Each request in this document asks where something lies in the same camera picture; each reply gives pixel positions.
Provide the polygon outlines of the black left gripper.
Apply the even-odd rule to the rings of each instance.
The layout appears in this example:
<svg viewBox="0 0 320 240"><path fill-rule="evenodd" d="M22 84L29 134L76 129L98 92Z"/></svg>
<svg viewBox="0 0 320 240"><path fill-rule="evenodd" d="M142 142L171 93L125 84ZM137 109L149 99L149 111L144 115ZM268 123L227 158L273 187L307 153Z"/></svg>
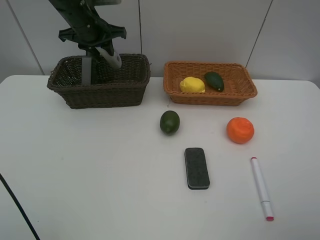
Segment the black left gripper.
<svg viewBox="0 0 320 240"><path fill-rule="evenodd" d="M78 44L78 48L94 53L94 48L102 48L110 56L115 53L113 39L127 38L124 27L107 23L97 16L66 15L66 22L70 28L60 30L58 37L61 41L71 41Z"/></svg>

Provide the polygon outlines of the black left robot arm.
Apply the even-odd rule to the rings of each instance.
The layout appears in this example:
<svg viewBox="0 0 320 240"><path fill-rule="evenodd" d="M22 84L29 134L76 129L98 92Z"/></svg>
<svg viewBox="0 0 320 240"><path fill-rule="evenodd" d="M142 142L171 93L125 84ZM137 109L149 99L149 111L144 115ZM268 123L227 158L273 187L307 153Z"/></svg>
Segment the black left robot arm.
<svg viewBox="0 0 320 240"><path fill-rule="evenodd" d="M125 27L109 24L95 9L96 6L119 5L120 0L51 0L50 3L70 26L59 31L62 42L77 43L79 49L93 55L98 54L97 48L102 48L113 56L113 39L127 37Z"/></svg>

